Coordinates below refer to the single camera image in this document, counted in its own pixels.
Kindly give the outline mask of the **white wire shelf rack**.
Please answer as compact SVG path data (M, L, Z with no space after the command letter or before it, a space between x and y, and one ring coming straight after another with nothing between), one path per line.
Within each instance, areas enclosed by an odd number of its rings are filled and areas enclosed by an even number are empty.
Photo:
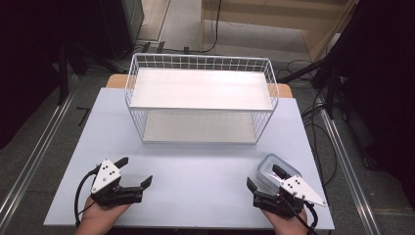
M144 143L254 144L279 87L265 58L137 53L125 103Z

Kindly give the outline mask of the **black curtain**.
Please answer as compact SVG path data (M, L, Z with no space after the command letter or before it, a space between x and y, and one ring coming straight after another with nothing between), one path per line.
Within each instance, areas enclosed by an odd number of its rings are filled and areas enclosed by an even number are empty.
M100 0L0 0L0 150L54 91L59 50L81 47Z
M364 153L415 210L415 0L358 0L333 51Z

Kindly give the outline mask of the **dark metal cabinet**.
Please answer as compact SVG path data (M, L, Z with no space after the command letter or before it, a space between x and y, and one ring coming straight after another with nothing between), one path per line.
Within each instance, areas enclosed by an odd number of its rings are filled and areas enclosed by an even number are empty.
M100 0L104 24L104 48L108 58L120 60L136 43L144 20L141 0Z

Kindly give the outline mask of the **light wooden cabinet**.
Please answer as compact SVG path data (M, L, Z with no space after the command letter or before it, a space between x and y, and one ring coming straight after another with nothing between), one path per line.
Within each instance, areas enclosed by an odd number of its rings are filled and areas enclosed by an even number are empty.
M357 0L202 0L204 22L217 11L223 22L299 29L309 58L316 62L351 18Z

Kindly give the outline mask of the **person's left hand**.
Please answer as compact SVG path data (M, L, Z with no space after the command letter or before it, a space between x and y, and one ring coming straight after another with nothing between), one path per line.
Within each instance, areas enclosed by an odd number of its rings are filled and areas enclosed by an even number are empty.
M90 197L85 202L86 211L74 235L106 235L115 222L130 208L121 205L113 208L101 208Z

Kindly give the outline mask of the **person's right hand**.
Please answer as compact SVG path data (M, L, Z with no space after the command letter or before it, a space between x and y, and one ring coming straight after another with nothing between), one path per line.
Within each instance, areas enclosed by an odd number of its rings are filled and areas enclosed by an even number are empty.
M262 212L272 224L276 235L307 235L308 229L296 217L284 218L269 211Z

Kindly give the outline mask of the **clear plastic container blue lid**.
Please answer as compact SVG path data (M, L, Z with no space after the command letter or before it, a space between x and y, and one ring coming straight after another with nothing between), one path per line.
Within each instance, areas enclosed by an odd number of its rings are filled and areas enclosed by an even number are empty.
M286 176L281 177L279 174L275 173L273 170L275 165L281 168L286 173ZM273 193L279 192L280 183L283 180L294 175L301 176L301 173L275 154L268 154L259 162L256 168L256 178L261 187L266 189L268 192Z

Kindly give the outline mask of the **aluminium floor rail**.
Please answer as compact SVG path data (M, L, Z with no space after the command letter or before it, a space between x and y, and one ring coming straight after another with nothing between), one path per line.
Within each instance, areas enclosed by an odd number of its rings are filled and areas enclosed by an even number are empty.
M12 141L0 150L0 233L6 229L19 206L76 89L76 86L71 88L60 105L53 101L58 97L58 93L53 92Z
M326 111L321 112L321 117L338 156L348 190L353 198L354 206L360 217L366 235L381 235L378 223L353 169L335 121L330 119Z

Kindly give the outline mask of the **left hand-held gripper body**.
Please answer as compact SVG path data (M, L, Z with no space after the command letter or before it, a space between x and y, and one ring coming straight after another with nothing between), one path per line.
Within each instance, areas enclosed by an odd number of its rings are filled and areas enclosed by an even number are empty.
M98 167L98 173L91 187L91 198L100 207L116 207L140 203L143 189L139 187L122 187L120 168L108 159L104 159Z

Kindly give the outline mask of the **black metal stand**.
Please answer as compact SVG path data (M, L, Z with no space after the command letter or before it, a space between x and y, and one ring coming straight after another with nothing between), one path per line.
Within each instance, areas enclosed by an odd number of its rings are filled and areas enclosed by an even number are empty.
M75 43L67 42L59 50L59 101L62 105L69 95L68 65L75 74L86 74L88 68L82 58L81 47Z
M329 118L333 119L336 83L339 78L340 69L339 66L328 56L318 60L317 62L311 62L305 68L291 73L288 76L277 78L277 82L289 83L312 71L316 71L316 74L311 80L311 85L314 89L319 89L320 91L326 90L326 98L324 99L323 107L325 108Z

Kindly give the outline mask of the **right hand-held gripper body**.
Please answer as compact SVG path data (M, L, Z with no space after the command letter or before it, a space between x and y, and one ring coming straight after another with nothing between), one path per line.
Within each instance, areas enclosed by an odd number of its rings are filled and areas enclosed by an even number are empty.
M314 205L327 206L327 202L299 175L288 179L272 176L261 179L267 192L253 184L254 206L285 218L298 215L304 206L316 214Z

